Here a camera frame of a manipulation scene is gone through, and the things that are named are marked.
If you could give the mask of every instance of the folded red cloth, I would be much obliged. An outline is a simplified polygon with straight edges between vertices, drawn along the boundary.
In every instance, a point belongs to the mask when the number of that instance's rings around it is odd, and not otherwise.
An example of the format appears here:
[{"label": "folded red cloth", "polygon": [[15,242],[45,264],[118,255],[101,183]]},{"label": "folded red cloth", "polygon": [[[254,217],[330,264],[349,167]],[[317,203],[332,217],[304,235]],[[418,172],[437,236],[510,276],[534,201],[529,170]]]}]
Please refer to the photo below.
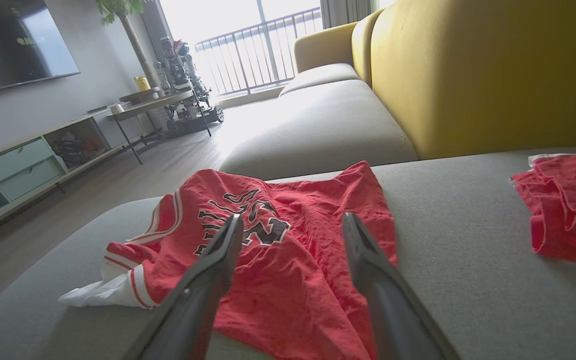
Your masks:
[{"label": "folded red cloth", "polygon": [[510,178],[532,212],[532,249],[576,262],[576,155],[531,156],[532,170]]}]

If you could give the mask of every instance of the metal railing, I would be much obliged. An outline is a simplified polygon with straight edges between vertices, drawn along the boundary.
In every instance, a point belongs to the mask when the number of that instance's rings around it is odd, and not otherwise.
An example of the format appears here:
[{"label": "metal railing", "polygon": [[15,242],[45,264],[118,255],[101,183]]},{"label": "metal railing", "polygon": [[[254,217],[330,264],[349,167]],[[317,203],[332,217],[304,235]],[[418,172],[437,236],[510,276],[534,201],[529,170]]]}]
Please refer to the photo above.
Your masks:
[{"label": "metal railing", "polygon": [[204,84],[218,95],[253,94],[293,79],[295,40],[322,28],[319,7],[265,21],[199,41],[195,64]]}]

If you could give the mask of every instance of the gray upholstery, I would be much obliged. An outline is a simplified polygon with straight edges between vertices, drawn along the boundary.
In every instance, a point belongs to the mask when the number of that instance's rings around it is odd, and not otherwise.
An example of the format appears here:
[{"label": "gray upholstery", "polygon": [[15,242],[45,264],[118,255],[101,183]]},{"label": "gray upholstery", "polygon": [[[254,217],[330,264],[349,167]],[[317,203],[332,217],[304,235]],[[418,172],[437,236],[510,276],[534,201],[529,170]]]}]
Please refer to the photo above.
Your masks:
[{"label": "gray upholstery", "polygon": [[272,129],[238,145],[220,171],[262,180],[418,159],[408,137],[362,80],[291,91],[275,102]]},{"label": "gray upholstery", "polygon": [[279,96],[291,91],[313,87],[315,85],[341,82],[342,80],[359,80],[355,69],[347,63],[325,64],[300,72],[286,85]]},{"label": "gray upholstery", "polygon": [[[395,219],[398,268],[464,360],[576,359],[576,263],[533,253],[530,212],[510,175],[556,148],[373,168]],[[291,180],[328,180],[322,173]],[[112,240],[140,233],[157,199],[98,217],[0,294],[0,359],[120,359],[148,310],[66,308],[57,297],[99,279]],[[265,354],[214,335],[208,358]]]}]

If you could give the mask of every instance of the tv screen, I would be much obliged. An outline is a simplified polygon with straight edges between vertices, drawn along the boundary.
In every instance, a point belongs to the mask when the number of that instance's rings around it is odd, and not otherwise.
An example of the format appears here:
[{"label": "tv screen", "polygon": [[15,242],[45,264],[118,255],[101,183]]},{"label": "tv screen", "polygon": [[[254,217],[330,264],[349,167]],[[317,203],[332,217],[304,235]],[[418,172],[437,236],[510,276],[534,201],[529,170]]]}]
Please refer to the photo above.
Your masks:
[{"label": "tv screen", "polygon": [[0,0],[0,89],[79,72],[43,0]]}]

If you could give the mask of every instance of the red fabric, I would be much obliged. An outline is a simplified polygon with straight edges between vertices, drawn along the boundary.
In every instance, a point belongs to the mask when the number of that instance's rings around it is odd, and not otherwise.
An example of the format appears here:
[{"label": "red fabric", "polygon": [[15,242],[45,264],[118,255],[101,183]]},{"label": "red fabric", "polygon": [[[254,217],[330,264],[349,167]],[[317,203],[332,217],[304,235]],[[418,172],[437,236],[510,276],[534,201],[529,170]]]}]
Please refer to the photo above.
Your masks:
[{"label": "red fabric", "polygon": [[535,253],[576,262],[576,155],[535,159],[512,179],[532,212]]},{"label": "red fabric", "polygon": [[[277,359],[377,358],[366,299],[350,280],[341,234],[344,212],[354,212],[396,264],[393,217],[365,161],[331,180],[282,184],[202,170],[179,194],[183,216],[172,233],[108,246],[142,264],[147,294],[138,291],[135,270],[135,296],[161,303],[217,232],[214,225],[242,212],[244,229],[257,232],[244,233],[215,330]],[[151,230],[165,234],[174,227],[175,202],[174,194],[162,200],[154,215],[162,220]]]}]

